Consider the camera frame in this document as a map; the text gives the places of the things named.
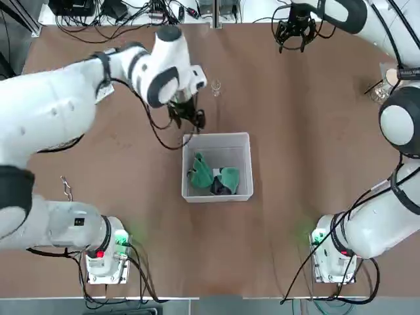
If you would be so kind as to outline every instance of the white plastic bin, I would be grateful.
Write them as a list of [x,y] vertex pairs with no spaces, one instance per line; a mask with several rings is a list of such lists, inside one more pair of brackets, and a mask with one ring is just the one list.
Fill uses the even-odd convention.
[[[191,186],[187,172],[194,164],[196,152],[203,154],[211,169],[237,167],[240,181],[236,195],[215,196],[210,189]],[[254,193],[251,167],[251,147],[247,133],[213,133],[194,135],[182,149],[182,196],[187,202],[247,201]]]

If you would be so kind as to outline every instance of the clear glass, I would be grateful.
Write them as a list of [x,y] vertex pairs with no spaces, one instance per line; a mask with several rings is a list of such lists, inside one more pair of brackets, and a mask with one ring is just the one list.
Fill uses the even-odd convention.
[[382,104],[389,97],[391,90],[392,86],[384,80],[382,83],[373,88],[369,95],[372,101]]
[[214,79],[211,82],[211,90],[213,92],[213,96],[217,97],[221,94],[221,83],[218,79]]

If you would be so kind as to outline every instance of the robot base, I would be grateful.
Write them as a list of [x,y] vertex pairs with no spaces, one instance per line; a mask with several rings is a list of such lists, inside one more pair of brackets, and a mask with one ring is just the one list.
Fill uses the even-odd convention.
[[121,221],[108,217],[111,224],[111,239],[103,257],[95,259],[86,255],[87,282],[89,284],[126,284],[129,277],[129,234],[124,230]]
[[[309,235],[310,250],[320,243],[322,239],[330,231],[332,215],[323,216],[316,226],[316,229]],[[354,256],[351,258],[350,266],[345,274],[346,268],[350,261],[350,257],[347,257],[340,253],[334,246],[331,237],[325,240],[324,243],[319,246],[312,256],[312,266],[314,271],[314,277],[316,282],[321,283],[336,283],[340,284],[345,277],[345,284],[353,278],[354,271],[356,269],[356,259]]]

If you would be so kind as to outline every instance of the wooden tabletop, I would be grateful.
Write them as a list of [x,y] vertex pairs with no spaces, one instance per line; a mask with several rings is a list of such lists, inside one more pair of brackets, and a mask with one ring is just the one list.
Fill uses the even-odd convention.
[[[189,204],[181,197],[181,151],[160,146],[138,100],[125,88],[98,106],[92,129],[73,149],[30,161],[35,191],[75,200],[117,216],[141,243],[161,297],[238,294],[280,297],[308,253],[307,233],[324,213],[345,210],[364,190],[390,175],[398,154],[378,127],[378,105],[363,96],[388,58],[374,46],[338,31],[303,54],[278,53],[269,24],[183,26],[193,63],[221,95],[199,94],[206,133],[248,132],[255,193],[247,202]],[[156,29],[127,32],[101,45],[85,44],[54,27],[34,40],[25,72],[51,70],[95,51],[140,41],[152,48]],[[111,34],[109,28],[103,30]],[[99,40],[95,30],[77,34]],[[166,110],[153,111],[158,123]],[[182,131],[162,135],[176,144]],[[378,258],[380,295],[420,296],[416,234]],[[1,252],[0,297],[81,296],[76,265],[66,259]],[[310,264],[306,277],[310,280]],[[303,275],[291,295],[309,296]],[[89,288],[92,295],[139,296],[138,274],[127,285]],[[317,296],[333,286],[315,285]],[[342,292],[369,295],[365,275]]]

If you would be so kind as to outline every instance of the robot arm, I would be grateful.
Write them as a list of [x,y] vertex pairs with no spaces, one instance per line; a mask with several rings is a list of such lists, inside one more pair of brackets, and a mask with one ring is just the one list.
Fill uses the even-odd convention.
[[[394,1],[420,37],[420,1]],[[314,28],[314,23],[305,22],[310,20],[310,12],[396,58],[385,23],[400,55],[399,66],[413,68],[410,70],[413,74],[419,73],[416,67],[420,67],[420,47],[390,0],[292,0],[289,20],[280,21],[276,33],[280,52],[285,40],[291,36],[303,38],[302,51],[312,41],[316,32],[309,32],[312,38],[308,38],[305,35],[308,33],[302,31],[308,26]],[[417,159],[420,156],[419,106],[418,81],[406,82],[381,106],[379,124],[383,135],[393,147],[411,159],[379,187],[379,190],[391,187],[390,191],[355,208],[350,217],[341,213],[323,216],[318,221],[317,229],[311,235],[313,248],[330,231],[331,237],[325,239],[314,254],[317,282],[341,283],[345,276],[350,279],[356,267],[354,255],[363,259],[376,257],[420,229],[419,173],[401,185],[396,184],[420,167]]]
[[[420,36],[420,21],[417,18],[420,1],[395,0],[395,3],[417,36]],[[395,58],[387,33],[371,5],[377,7],[387,24],[403,65],[420,66],[420,49],[387,0],[292,0],[292,8],[295,12],[314,12],[330,24],[365,39]]]
[[191,106],[192,96],[207,84],[201,67],[190,64],[185,37],[173,26],[156,33],[152,52],[137,43],[59,70],[0,82],[0,249],[87,249],[88,271],[95,278],[117,270],[116,240],[126,234],[121,222],[100,216],[92,205],[32,196],[35,178],[26,170],[32,154],[90,129],[98,91],[112,79],[126,83],[153,108],[170,101],[179,108]]

